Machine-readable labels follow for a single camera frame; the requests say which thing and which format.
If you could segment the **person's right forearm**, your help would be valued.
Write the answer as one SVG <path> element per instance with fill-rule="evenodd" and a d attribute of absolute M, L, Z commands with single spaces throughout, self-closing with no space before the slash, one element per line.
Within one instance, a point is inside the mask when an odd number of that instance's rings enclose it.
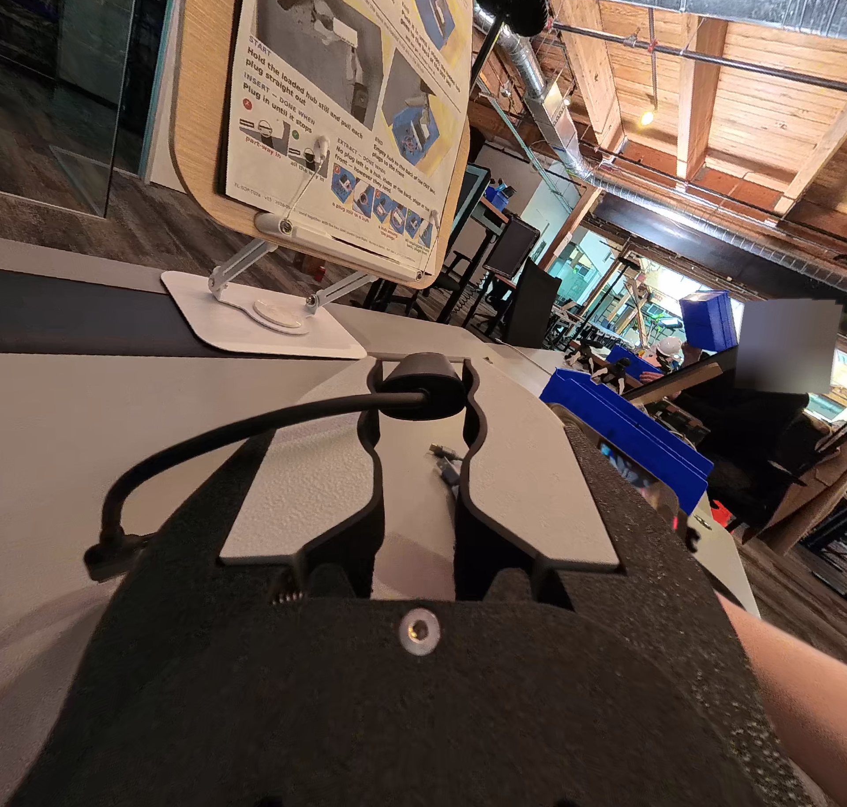
<path fill-rule="evenodd" d="M 846 665 L 716 595 L 760 685 L 789 758 L 846 805 Z"/>

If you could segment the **blue plastic bin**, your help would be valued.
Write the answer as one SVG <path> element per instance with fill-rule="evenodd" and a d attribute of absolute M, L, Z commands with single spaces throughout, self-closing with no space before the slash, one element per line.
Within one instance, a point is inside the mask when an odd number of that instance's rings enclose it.
<path fill-rule="evenodd" d="M 567 368 L 551 375 L 540 400 L 566 408 L 672 489 L 687 514 L 694 512 L 707 490 L 713 463 L 639 407 L 596 383 L 586 372 Z"/>
<path fill-rule="evenodd" d="M 641 379 L 643 374 L 651 372 L 658 373 L 657 367 L 621 345 L 616 345 L 612 348 L 606 357 L 606 361 L 610 366 L 621 364 L 624 360 L 627 361 L 626 373 L 632 378 Z"/>

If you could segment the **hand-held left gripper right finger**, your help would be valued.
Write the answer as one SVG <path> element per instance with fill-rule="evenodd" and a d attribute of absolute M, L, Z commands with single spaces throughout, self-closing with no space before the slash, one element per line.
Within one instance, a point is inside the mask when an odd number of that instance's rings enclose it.
<path fill-rule="evenodd" d="M 466 359 L 460 499 L 531 565 L 615 571 L 618 554 L 561 419 L 488 360 Z"/>

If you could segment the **blue plastic crate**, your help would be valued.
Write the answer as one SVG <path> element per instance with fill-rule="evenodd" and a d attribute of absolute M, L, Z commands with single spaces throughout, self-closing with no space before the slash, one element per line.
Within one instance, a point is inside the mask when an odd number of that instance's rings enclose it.
<path fill-rule="evenodd" d="M 698 291 L 679 300 L 686 342 L 720 353 L 738 345 L 731 297 L 727 291 Z"/>

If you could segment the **black ceiling pipe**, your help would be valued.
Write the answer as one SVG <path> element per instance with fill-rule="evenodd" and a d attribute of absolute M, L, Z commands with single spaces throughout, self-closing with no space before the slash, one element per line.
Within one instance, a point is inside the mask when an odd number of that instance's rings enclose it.
<path fill-rule="evenodd" d="M 714 54 L 701 53 L 689 48 L 677 48 L 670 45 L 663 45 L 656 41 L 649 41 L 638 38 L 637 35 L 630 34 L 629 36 L 620 36 L 611 34 L 606 31 L 575 27 L 565 23 L 554 22 L 552 29 L 556 32 L 567 33 L 586 39 L 594 39 L 620 47 L 625 47 L 631 50 L 640 50 L 648 54 L 657 54 L 669 56 L 680 60 L 688 60 L 704 65 L 714 65 L 719 68 L 729 68 L 735 71 L 743 71 L 749 74 L 761 75 L 769 78 L 789 81 L 791 83 L 800 83 L 806 86 L 812 86 L 819 89 L 837 91 L 846 93 L 846 82 L 833 78 L 826 78 L 819 75 L 814 75 L 806 72 L 789 70 L 786 68 L 775 67 L 774 65 L 750 62 L 747 60 L 738 60 L 718 56 Z"/>

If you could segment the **printed instruction sheet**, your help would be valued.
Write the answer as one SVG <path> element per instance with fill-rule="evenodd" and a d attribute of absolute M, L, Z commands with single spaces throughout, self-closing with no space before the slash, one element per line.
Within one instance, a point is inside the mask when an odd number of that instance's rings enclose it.
<path fill-rule="evenodd" d="M 435 271 L 473 0 L 236 0 L 224 192 L 319 247 Z"/>

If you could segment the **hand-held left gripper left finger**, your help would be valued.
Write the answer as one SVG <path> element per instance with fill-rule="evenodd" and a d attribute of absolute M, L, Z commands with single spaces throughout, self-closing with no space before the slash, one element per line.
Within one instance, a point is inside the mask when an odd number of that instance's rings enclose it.
<path fill-rule="evenodd" d="M 372 589 L 385 538 L 379 412 L 355 410 L 276 431 L 219 559 L 287 565 L 305 581 L 323 564 Z"/>

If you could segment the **black framed cabinet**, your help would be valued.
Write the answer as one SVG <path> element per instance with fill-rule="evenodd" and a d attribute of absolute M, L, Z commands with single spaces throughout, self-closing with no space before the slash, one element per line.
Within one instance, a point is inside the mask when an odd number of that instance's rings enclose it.
<path fill-rule="evenodd" d="M 447 241 L 446 253 L 458 239 L 464 225 L 471 218 L 473 210 L 480 203 L 484 191 L 491 183 L 491 171 L 483 166 L 468 163 L 463 174 L 456 212 Z"/>

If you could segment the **black computer monitor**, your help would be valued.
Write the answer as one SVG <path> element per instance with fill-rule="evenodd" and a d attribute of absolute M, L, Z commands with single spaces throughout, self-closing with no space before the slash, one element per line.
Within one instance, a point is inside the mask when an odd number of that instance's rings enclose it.
<path fill-rule="evenodd" d="M 523 219 L 512 217 L 497 238 L 483 268 L 496 276 L 512 280 L 535 248 L 540 230 Z"/>

